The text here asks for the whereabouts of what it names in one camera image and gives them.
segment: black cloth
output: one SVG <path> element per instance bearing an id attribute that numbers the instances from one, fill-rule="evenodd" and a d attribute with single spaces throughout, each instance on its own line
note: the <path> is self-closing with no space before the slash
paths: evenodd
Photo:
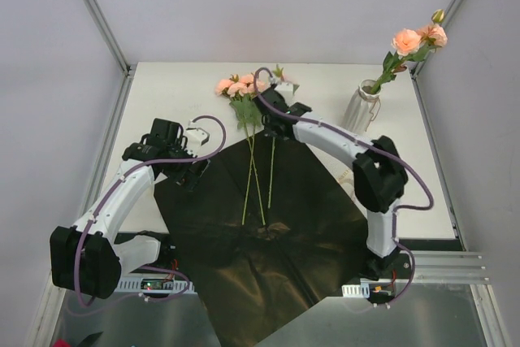
<path id="1" fill-rule="evenodd" d="M 223 347 L 250 346 L 355 277 L 366 256 L 366 219 L 304 144 L 257 134 L 258 189 L 246 140 L 215 156 L 191 193 L 171 180 L 155 199 L 185 271 Z"/>

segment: cable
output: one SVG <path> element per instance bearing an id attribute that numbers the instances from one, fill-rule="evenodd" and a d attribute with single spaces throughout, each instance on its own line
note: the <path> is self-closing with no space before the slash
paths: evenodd
<path id="1" fill-rule="evenodd" d="M 220 142 L 219 147 L 211 152 L 210 154 L 207 154 L 206 156 L 201 156 L 198 158 L 157 158 L 155 160 L 149 160 L 148 162 L 143 162 L 136 164 L 134 167 L 130 168 L 128 171 L 126 171 L 121 178 L 119 178 L 105 193 L 102 200 L 97 204 L 96 208 L 94 209 L 92 216 L 93 219 L 89 219 L 87 222 L 83 232 L 81 233 L 80 240 L 78 242 L 78 246 L 76 247 L 76 253 L 74 256 L 74 291 L 76 292 L 76 296 L 78 298 L 78 302 L 80 303 L 81 307 L 88 308 L 92 305 L 95 297 L 91 297 L 89 302 L 83 301 L 83 297 L 81 296 L 81 288 L 80 288 L 80 260 L 81 260 L 81 251 L 83 250 L 83 245 L 85 244 L 85 239 L 87 237 L 87 234 L 89 233 L 90 228 L 92 227 L 93 223 L 96 221 L 97 217 L 99 216 L 99 212 L 104 207 L 104 205 L 108 202 L 114 191 L 119 187 L 120 184 L 122 184 L 127 176 L 138 170 L 139 168 L 151 166 L 152 164 L 164 164 L 164 163 L 195 163 L 200 162 L 203 160 L 207 160 L 208 158 L 214 157 L 218 152 L 220 152 L 224 145 L 226 144 L 226 128 L 224 127 L 224 124 L 222 121 L 213 115 L 199 115 L 197 118 L 193 120 L 193 122 L 197 122 L 199 119 L 211 119 L 215 121 L 220 128 L 222 129 L 222 141 Z"/>
<path id="2" fill-rule="evenodd" d="M 189 289 L 189 284 L 191 282 L 188 279 L 188 277 L 185 274 L 183 274 L 182 272 L 179 272 L 179 271 L 173 271 L 172 272 L 171 270 L 166 270 L 166 269 L 157 268 L 157 267 L 151 267 L 151 266 L 143 266 L 143 267 L 139 267 L 139 268 L 145 269 L 145 270 L 151 270 L 151 271 L 168 272 L 168 273 L 171 273 L 171 274 L 175 274 L 175 275 L 181 277 L 183 280 L 186 281 L 186 286 L 182 290 L 180 290 L 178 293 L 170 294 L 168 297 L 164 297 L 164 298 L 153 298 L 153 297 L 148 297 L 147 296 L 147 301 L 151 301 L 151 302 L 170 301 L 170 300 L 172 300 L 174 298 L 177 298 L 178 296 L 180 296 L 181 294 L 183 294 L 184 292 L 186 292 Z M 70 302 L 71 302 L 71 299 L 72 299 L 72 295 L 71 295 L 67 299 L 67 304 L 65 305 L 65 311 L 68 314 L 70 314 L 71 316 L 74 316 L 74 317 L 88 317 L 88 316 L 92 316 L 93 314 L 97 314 L 97 313 L 101 313 L 101 312 L 103 312 L 105 310 L 109 310 L 111 307 L 116 306 L 121 301 L 124 301 L 127 298 L 130 298 L 130 297 L 141 297 L 141 295 L 142 295 L 142 293 L 129 293 L 129 294 L 125 294 L 125 295 L 119 297 L 118 299 L 112 301 L 110 304 L 107 304 L 107 305 L 103 306 L 102 308 L 99 308 L 99 309 L 96 309 L 96 310 L 91 310 L 90 312 L 87 312 L 87 313 L 76 313 L 76 312 L 72 311 L 72 309 L 70 308 Z"/>
<path id="3" fill-rule="evenodd" d="M 260 93 L 260 91 L 258 90 L 258 86 L 257 86 L 257 81 L 258 81 L 258 77 L 260 76 L 260 73 L 262 71 L 265 71 L 269 74 L 270 77 L 273 77 L 273 74 L 271 72 L 271 70 L 269 68 L 266 68 L 266 67 L 261 67 L 259 68 L 255 73 L 254 73 L 254 77 L 253 77 L 253 86 L 254 86 L 254 92 L 256 93 L 256 96 L 258 97 L 258 99 L 260 100 L 260 102 L 262 102 L 262 104 L 267 107 L 267 109 L 269 109 L 270 111 L 272 111 L 273 113 L 276 113 L 277 115 L 283 117 L 283 118 L 286 118 L 286 119 L 290 119 L 292 121 L 301 121 L 301 122 L 306 122 L 308 124 L 314 124 L 314 125 L 318 125 L 320 127 L 323 127 L 323 128 L 326 128 L 328 130 L 331 130 L 341 136 L 343 136 L 344 138 L 346 138 L 347 140 L 349 141 L 352 141 L 354 144 L 357 144 L 357 145 L 360 145 L 364 148 L 367 148 L 368 150 L 371 150 L 373 152 L 376 152 L 377 154 L 380 154 L 386 158 L 389 158 L 391 160 L 393 160 L 394 162 L 397 162 L 399 163 L 400 165 L 402 165 L 415 179 L 416 181 L 419 183 L 419 185 L 421 186 L 422 190 L 424 190 L 424 193 L 427 195 L 427 198 L 428 198 L 428 204 L 426 206 L 415 206 L 415 205 L 399 205 L 399 206 L 396 206 L 393 210 L 392 210 L 392 239 L 395 241 L 397 247 L 399 249 L 402 249 L 403 251 L 405 251 L 408 255 L 409 255 L 409 258 L 410 258 L 410 262 L 412 263 L 411 264 L 411 275 L 410 275 L 410 278 L 408 280 L 408 283 L 406 284 L 406 286 L 399 292 L 399 294 L 396 295 L 396 297 L 392 300 L 395 301 L 398 297 L 400 297 L 402 295 L 403 292 L 405 292 L 406 290 L 408 290 L 408 288 L 410 287 L 411 283 L 412 283 L 412 280 L 414 279 L 414 275 L 415 275 L 415 257 L 414 257 L 414 254 L 412 254 L 412 251 L 410 251 L 408 248 L 406 248 L 405 246 L 403 246 L 403 244 L 401 244 L 398 239 L 396 238 L 396 226 L 397 226 L 397 211 L 399 209 L 410 209 L 410 210 L 430 210 L 433 205 L 434 205 L 434 200 L 433 200 L 433 195 L 431 194 L 431 191 L 430 189 L 428 188 L 428 186 L 426 185 L 426 183 L 424 183 L 424 180 L 419 176 L 419 174 L 407 163 L 405 162 L 404 160 L 402 160 L 401 158 L 398 158 L 396 155 L 394 154 L 390 154 L 389 152 L 385 151 L 385 150 L 380 150 L 379 148 L 376 148 L 374 147 L 373 145 L 370 145 L 370 144 L 367 144 L 365 143 L 364 141 L 361 141 L 361 140 L 358 140 L 356 137 L 352 136 L 351 134 L 347 133 L 345 130 L 341 129 L 341 128 L 336 128 L 330 124 L 327 124 L 327 123 L 324 123 L 324 122 L 321 122 L 321 121 L 318 121 L 316 119 L 311 119 L 311 118 L 302 118 L 302 117 L 298 117 L 296 115 L 291 115 L 291 114 L 288 114 L 288 113 L 284 113 L 283 111 L 280 111 L 278 109 L 276 109 L 275 107 L 273 107 L 263 96 L 262 94 Z"/>

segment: yellow flower bud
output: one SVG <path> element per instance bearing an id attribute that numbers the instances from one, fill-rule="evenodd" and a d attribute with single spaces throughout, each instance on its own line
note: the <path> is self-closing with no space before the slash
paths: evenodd
<path id="1" fill-rule="evenodd" d="M 433 13 L 431 16 L 431 22 L 434 24 L 442 24 L 442 21 L 444 20 L 444 10 L 440 8 L 436 12 Z"/>

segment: white wall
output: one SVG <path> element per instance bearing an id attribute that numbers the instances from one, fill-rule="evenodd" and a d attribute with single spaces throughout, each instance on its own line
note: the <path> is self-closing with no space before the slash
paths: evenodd
<path id="1" fill-rule="evenodd" d="M 130 63 L 381 63 L 450 0 L 98 0 Z"/>
<path id="2" fill-rule="evenodd" d="M 466 0 L 418 78 L 457 219 L 520 345 L 520 3 Z"/>
<path id="3" fill-rule="evenodd" d="M 82 0 L 0 0 L 0 345 L 20 347 L 121 83 Z"/>

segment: white vase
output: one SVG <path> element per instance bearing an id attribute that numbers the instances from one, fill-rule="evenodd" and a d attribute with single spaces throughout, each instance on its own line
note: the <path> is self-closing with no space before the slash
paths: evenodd
<path id="1" fill-rule="evenodd" d="M 359 84 L 344 113 L 340 124 L 342 128 L 356 134 L 363 134 L 368 129 L 368 125 L 375 119 L 381 107 L 379 100 L 381 90 L 376 94 L 365 91 L 365 89 L 369 90 L 374 83 L 375 80 L 367 79 Z"/>

